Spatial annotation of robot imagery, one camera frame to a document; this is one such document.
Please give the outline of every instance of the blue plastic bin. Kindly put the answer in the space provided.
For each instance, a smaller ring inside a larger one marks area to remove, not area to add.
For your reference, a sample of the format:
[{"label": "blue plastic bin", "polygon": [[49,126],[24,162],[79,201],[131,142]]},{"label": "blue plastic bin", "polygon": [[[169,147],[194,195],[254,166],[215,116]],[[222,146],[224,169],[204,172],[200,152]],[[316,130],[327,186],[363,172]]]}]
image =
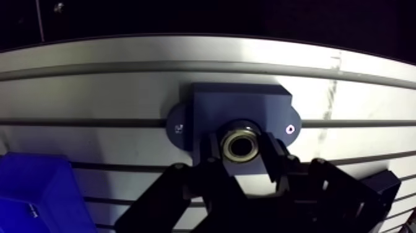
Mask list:
[{"label": "blue plastic bin", "polygon": [[8,153],[0,159],[1,233],[97,233],[70,163]]}]

